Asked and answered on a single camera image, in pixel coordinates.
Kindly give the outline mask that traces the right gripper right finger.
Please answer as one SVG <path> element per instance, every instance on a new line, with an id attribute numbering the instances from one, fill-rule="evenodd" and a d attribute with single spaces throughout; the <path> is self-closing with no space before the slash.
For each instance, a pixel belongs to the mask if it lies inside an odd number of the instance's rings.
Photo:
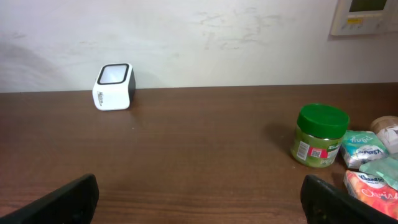
<path id="1" fill-rule="evenodd" d="M 315 175 L 305 176 L 300 201 L 308 224 L 397 224 L 396 219 Z"/>

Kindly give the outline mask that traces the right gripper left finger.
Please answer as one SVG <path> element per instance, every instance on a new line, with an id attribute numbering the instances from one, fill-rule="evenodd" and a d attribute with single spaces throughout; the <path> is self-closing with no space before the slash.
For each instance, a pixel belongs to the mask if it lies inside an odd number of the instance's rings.
<path id="1" fill-rule="evenodd" d="M 1 217 L 2 224 L 89 224 L 99 200 L 93 174 L 85 174 L 59 189 Z"/>

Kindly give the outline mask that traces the orange tissue pack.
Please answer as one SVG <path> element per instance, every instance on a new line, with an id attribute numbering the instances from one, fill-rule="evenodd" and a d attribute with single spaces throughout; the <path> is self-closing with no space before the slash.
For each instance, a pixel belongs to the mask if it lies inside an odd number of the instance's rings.
<path id="1" fill-rule="evenodd" d="M 343 182 L 351 196 L 397 219 L 397 190 L 390 187 L 384 179 L 347 170 Z"/>

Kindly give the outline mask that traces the small teal tissue pack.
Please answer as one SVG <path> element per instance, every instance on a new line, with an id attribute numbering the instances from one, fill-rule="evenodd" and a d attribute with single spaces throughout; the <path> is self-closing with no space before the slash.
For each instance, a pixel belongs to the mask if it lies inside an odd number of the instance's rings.
<path id="1" fill-rule="evenodd" d="M 387 148 L 372 131 L 347 130 L 340 147 L 349 169 L 358 170 L 362 164 L 389 155 Z"/>

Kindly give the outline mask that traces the teal wipes packet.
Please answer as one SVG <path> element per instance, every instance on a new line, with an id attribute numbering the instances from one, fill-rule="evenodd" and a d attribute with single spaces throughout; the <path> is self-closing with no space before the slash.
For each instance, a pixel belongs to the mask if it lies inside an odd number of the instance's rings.
<path id="1" fill-rule="evenodd" d="M 359 170 L 384 179 L 390 187 L 397 190 L 397 154 L 367 162 Z"/>

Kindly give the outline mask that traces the green lid jar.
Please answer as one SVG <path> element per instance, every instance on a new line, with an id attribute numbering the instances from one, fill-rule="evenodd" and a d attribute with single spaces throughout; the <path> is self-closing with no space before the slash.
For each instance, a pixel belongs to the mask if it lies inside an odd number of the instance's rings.
<path id="1" fill-rule="evenodd" d="M 330 105 L 312 103 L 298 114 L 292 156 L 309 167 L 324 168 L 334 163 L 349 116 Z"/>

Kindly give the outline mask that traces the white tube with tan cap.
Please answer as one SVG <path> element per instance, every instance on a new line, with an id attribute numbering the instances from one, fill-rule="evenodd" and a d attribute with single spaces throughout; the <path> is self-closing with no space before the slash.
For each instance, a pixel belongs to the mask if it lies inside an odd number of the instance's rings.
<path id="1" fill-rule="evenodd" d="M 375 119 L 370 130 L 382 141 L 390 154 L 397 153 L 397 117 L 382 116 Z"/>

